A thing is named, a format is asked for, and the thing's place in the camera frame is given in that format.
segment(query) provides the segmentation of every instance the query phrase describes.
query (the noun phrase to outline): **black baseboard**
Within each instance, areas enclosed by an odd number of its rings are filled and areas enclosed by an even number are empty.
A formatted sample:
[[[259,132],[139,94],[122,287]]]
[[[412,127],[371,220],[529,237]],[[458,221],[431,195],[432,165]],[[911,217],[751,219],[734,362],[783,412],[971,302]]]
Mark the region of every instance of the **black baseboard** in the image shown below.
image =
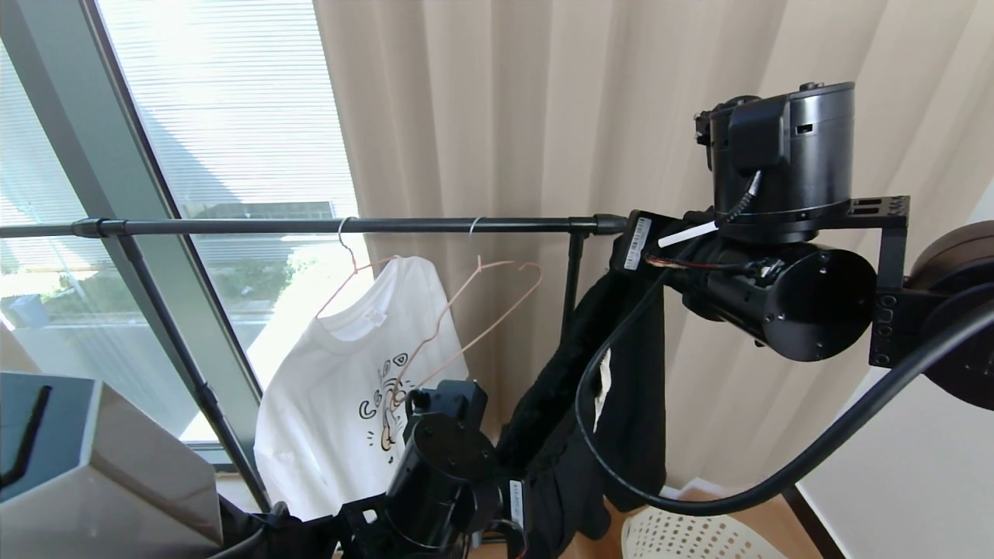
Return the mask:
[[[800,521],[804,531],[807,532],[808,537],[814,542],[814,546],[818,548],[818,552],[824,559],[846,559],[842,550],[839,549],[839,545],[835,543],[831,534],[825,529],[825,525],[821,523],[821,518],[818,518],[818,515],[811,509],[811,505],[808,504],[807,499],[796,486],[784,491],[783,498],[786,499],[790,509],[794,511],[794,516]]]

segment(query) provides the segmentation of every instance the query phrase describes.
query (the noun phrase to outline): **wooden floor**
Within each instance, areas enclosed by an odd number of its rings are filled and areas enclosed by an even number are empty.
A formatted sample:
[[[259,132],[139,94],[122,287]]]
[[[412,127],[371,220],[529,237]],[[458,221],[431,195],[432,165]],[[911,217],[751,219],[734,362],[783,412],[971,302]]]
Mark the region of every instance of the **wooden floor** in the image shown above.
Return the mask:
[[[691,500],[709,500],[714,497],[699,491],[683,496]],[[611,528],[603,539],[591,541],[578,535],[567,548],[566,559],[621,559],[621,526],[626,515],[615,511],[610,504]],[[745,524],[776,547],[788,559],[822,559],[807,532],[794,516],[790,506],[777,497],[755,508],[732,514],[732,517]],[[474,559],[507,559],[503,545],[484,545],[469,554]]]

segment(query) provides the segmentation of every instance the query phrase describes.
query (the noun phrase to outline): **window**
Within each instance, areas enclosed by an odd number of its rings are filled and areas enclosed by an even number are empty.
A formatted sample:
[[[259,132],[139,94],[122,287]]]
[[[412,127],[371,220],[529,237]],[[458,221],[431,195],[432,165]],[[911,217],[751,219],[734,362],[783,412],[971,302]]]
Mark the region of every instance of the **window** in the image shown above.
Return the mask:
[[[85,211],[0,47],[0,221],[65,223]],[[197,406],[100,241],[0,241],[0,368],[105,381],[184,441]]]
[[[183,217],[357,215],[312,0],[98,5]],[[194,244],[262,386],[327,296],[316,287],[351,271],[334,235]]]

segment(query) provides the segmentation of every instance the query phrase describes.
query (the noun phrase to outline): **pink wire hanger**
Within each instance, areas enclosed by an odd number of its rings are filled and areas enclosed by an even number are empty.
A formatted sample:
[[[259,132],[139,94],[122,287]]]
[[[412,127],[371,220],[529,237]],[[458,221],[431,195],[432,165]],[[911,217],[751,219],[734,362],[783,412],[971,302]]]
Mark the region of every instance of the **pink wire hanger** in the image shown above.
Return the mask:
[[[473,228],[476,227],[476,222],[480,221],[481,219],[482,218],[476,218],[475,220],[473,220],[472,225],[469,226],[469,236],[470,236],[470,238],[473,235]],[[508,266],[508,265],[512,265],[512,264],[518,264],[518,263],[515,262],[515,261],[501,261],[501,262],[495,262],[495,263],[484,265],[482,257],[480,257],[480,255],[477,253],[477,255],[476,255],[476,270],[473,271],[473,273],[469,276],[469,278],[462,284],[462,287],[460,287],[459,290],[455,293],[455,295],[452,296],[452,298],[445,305],[445,308],[443,308],[441,310],[441,313],[438,315],[438,320],[435,321],[435,330],[434,330],[434,333],[430,337],[425,338],[424,340],[422,340],[421,343],[418,344],[417,347],[414,349],[414,352],[411,354],[411,357],[408,358],[408,362],[404,364],[404,367],[401,369],[401,372],[397,375],[397,381],[398,381],[398,383],[400,383],[404,379],[405,373],[408,372],[408,367],[411,366],[411,362],[414,361],[414,358],[421,351],[421,349],[424,347],[424,345],[427,344],[428,342],[432,341],[435,337],[438,336],[438,331],[441,329],[441,322],[445,318],[445,314],[452,307],[452,304],[455,303],[455,300],[458,299],[459,296],[462,295],[464,291],[466,291],[466,288],[469,286],[469,284],[472,283],[472,281],[477,276],[479,276],[480,273],[482,273],[484,270],[491,269],[491,268],[497,268],[497,267],[500,267],[500,266]],[[503,322],[504,319],[508,317],[508,315],[510,315],[512,312],[514,312],[514,309],[516,309],[519,306],[521,306],[521,303],[524,302],[525,299],[528,298],[529,295],[531,295],[533,292],[535,292],[535,289],[539,288],[539,284],[542,283],[542,267],[539,266],[538,264],[534,263],[534,262],[525,262],[525,263],[521,264],[518,267],[518,272],[520,272],[521,270],[524,270],[525,268],[528,268],[528,267],[535,268],[536,270],[539,271],[539,277],[538,277],[538,279],[536,279],[535,284],[533,284],[527,291],[525,291],[525,294],[521,295],[521,298],[519,298],[517,301],[515,301],[515,303],[513,305],[511,305],[511,308],[508,308],[507,311],[504,312],[504,314],[501,314],[500,318],[497,318],[497,320],[493,324],[491,324],[490,327],[488,327],[487,329],[483,330],[483,332],[481,332],[480,335],[478,335],[475,338],[473,338],[472,341],[470,341],[466,345],[462,346],[462,348],[459,349],[459,351],[457,351],[455,353],[455,355],[452,355],[447,360],[445,360],[445,362],[442,363],[437,369],[435,369],[434,372],[432,372],[430,375],[428,375],[421,382],[417,383],[414,386],[414,388],[419,388],[419,387],[423,386],[424,383],[428,382],[435,375],[437,375],[438,373],[442,372],[445,369],[445,367],[447,367],[449,364],[452,363],[452,361],[455,361],[455,359],[458,358],[463,353],[465,353],[467,349],[469,349],[470,347],[474,346],[476,344],[476,342],[478,342],[481,339],[483,339],[483,336],[485,336],[485,335],[489,334],[491,331],[493,331],[493,329],[496,328],[498,324],[500,324],[501,322]],[[395,393],[394,394],[394,401],[396,403],[402,402],[403,401],[403,395],[399,395],[399,394]]]
[[[339,285],[337,289],[335,289],[334,293],[331,293],[331,296],[328,297],[328,300],[324,301],[324,304],[321,305],[321,308],[319,308],[317,310],[317,312],[314,314],[315,316],[317,316],[318,314],[321,314],[321,312],[323,312],[325,308],[328,308],[328,305],[331,304],[331,301],[334,300],[336,296],[338,296],[338,293],[342,292],[342,289],[345,288],[345,285],[347,285],[349,283],[349,281],[352,280],[352,278],[354,278],[355,276],[359,275],[359,272],[365,270],[366,268],[371,268],[373,266],[382,264],[384,262],[389,262],[391,260],[400,258],[398,255],[393,255],[391,257],[384,258],[382,260],[377,260],[375,262],[370,262],[370,263],[366,264],[365,266],[359,268],[358,264],[356,264],[356,254],[354,252],[352,252],[352,249],[348,245],[345,244],[345,241],[342,240],[342,227],[344,227],[345,226],[345,222],[349,221],[350,219],[352,219],[352,216],[349,216],[347,218],[343,218],[342,221],[338,224],[338,243],[341,246],[345,247],[345,250],[349,252],[349,257],[352,259],[352,273],[349,274],[349,276],[347,278],[345,278],[345,281],[342,281],[342,284]]]

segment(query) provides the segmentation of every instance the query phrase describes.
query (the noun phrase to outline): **perforated plastic basket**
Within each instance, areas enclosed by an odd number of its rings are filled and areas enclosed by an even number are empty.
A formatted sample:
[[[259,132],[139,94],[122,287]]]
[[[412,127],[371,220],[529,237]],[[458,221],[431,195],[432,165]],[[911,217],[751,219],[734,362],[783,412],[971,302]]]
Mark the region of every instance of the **perforated plastic basket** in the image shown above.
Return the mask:
[[[621,529],[624,559],[786,559],[729,516],[683,516],[647,508]]]

